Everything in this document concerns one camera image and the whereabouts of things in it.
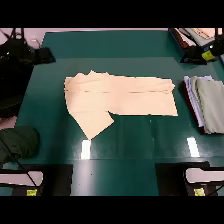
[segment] stack of clothes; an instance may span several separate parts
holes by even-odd
[[[183,90],[201,132],[224,133],[223,83],[213,80],[211,76],[185,76]]]
[[[183,48],[205,46],[215,40],[215,28],[174,28],[176,40]]]

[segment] gray towel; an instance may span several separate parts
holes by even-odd
[[[224,86],[221,81],[197,79],[196,89],[205,122],[205,131],[224,133]]]

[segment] green table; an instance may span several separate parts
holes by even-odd
[[[180,87],[184,75],[224,81],[219,61],[180,64],[178,46],[166,31],[47,33],[43,46],[51,48],[57,62],[36,66],[27,88],[16,126],[35,127],[41,144],[38,155],[22,163],[72,163],[72,195],[158,195],[158,162],[207,160],[211,166],[224,166],[224,136],[199,133]],[[115,122],[91,142],[91,159],[81,160],[86,137],[67,111],[64,79],[90,70],[171,78],[179,116],[112,115]],[[196,139],[200,158],[191,157],[189,137]],[[10,188],[0,190],[1,195],[11,194]]]

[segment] teal tabletop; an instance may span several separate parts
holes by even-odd
[[[155,163],[209,161],[224,166],[224,136],[200,134],[181,89],[185,75],[224,81],[219,61],[180,64],[180,51],[167,31],[47,33],[43,47],[51,49],[56,63],[35,66],[16,122],[36,128],[41,143],[38,154],[21,163],[73,164],[71,195],[158,195]],[[112,114],[115,122],[92,139],[90,159],[82,160],[86,137],[68,113],[64,80],[90,70],[172,79],[178,116]],[[189,138],[197,143],[198,157]],[[0,189],[0,195],[10,194],[10,188]]]

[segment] yellow tag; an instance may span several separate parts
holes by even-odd
[[[194,189],[195,196],[205,196],[205,192],[203,188]]]
[[[26,196],[37,196],[37,189],[27,190],[27,195]]]
[[[206,61],[210,61],[214,59],[215,57],[212,55],[211,51],[206,51],[201,55]]]

